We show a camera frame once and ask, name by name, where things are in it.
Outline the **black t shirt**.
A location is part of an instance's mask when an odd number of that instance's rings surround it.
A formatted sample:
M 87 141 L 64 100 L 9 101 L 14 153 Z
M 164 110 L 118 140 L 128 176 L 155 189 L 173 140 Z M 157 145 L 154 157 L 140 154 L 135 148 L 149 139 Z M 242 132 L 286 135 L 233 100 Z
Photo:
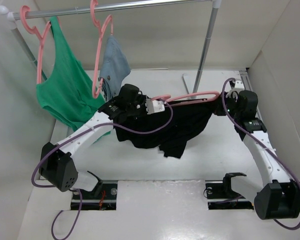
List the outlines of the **black t shirt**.
M 180 159 L 187 142 L 206 128 L 209 119 L 216 114 L 221 104 L 221 97 L 213 101 L 201 101 L 182 105 L 183 101 L 172 101 L 170 109 L 145 116 L 129 117 L 120 125 L 137 132 L 151 134 L 136 134 L 115 126 L 118 141 L 130 141 L 138 149 L 159 148 L 164 157 Z

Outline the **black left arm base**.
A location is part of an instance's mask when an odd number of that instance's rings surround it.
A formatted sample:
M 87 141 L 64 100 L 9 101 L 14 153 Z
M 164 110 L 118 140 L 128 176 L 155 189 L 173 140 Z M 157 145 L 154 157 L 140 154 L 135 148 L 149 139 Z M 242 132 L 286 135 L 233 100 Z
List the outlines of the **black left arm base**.
M 71 190 L 71 210 L 81 207 L 83 211 L 112 211 L 117 207 L 117 180 L 102 180 L 90 171 L 79 172 Z

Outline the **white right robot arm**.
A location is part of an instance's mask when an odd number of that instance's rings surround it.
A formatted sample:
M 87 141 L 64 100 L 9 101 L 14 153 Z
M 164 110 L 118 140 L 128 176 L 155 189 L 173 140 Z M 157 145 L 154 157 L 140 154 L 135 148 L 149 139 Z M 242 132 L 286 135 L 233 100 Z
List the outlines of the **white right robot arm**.
M 295 219 L 300 214 L 300 182 L 278 160 L 267 128 L 257 114 L 258 96 L 249 90 L 221 94 L 223 112 L 234 124 L 260 173 L 258 184 L 241 172 L 227 173 L 221 191 L 227 197 L 243 196 L 261 220 Z

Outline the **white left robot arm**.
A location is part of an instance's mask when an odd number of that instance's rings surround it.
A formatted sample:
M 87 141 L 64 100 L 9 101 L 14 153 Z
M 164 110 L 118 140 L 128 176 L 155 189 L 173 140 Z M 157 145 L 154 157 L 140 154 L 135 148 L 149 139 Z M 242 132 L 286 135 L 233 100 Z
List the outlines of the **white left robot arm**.
M 90 198 L 101 194 L 100 178 L 90 170 L 78 169 L 80 155 L 103 135 L 109 133 L 113 124 L 121 124 L 128 117 L 148 113 L 150 98 L 132 84 L 121 87 L 118 96 L 103 104 L 78 130 L 56 144 L 48 142 L 41 152 L 42 165 L 39 174 L 61 192 L 70 189 L 84 190 Z

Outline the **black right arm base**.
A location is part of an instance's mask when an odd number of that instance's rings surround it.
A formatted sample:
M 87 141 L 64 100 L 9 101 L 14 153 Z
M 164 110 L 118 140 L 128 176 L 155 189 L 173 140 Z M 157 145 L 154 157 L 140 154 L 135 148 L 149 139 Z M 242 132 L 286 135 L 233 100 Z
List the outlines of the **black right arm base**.
M 231 172 L 226 173 L 222 180 L 205 180 L 203 196 L 207 199 L 208 210 L 254 210 L 250 201 L 232 190 L 232 178 L 241 176 L 247 175 Z

